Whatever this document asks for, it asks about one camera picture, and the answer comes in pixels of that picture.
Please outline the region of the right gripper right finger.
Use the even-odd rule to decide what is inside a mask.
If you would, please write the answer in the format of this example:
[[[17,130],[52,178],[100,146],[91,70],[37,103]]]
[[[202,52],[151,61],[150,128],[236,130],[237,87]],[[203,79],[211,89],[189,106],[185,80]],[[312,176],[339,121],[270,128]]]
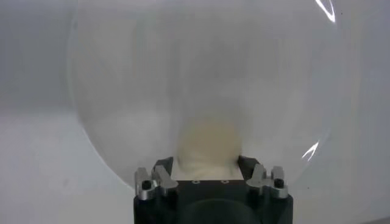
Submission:
[[[271,198],[288,198],[288,186],[281,166],[274,166],[268,175],[264,165],[255,158],[239,156],[237,164],[251,191],[257,192],[259,196],[269,194]]]

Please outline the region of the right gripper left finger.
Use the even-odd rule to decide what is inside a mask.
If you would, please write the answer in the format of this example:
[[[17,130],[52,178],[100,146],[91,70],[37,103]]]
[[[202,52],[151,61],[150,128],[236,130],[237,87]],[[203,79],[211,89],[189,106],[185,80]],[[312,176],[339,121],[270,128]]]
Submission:
[[[177,192],[179,182],[171,178],[174,159],[168,157],[158,160],[151,170],[137,168],[135,179],[135,195],[142,201],[153,200],[158,194],[169,197]]]

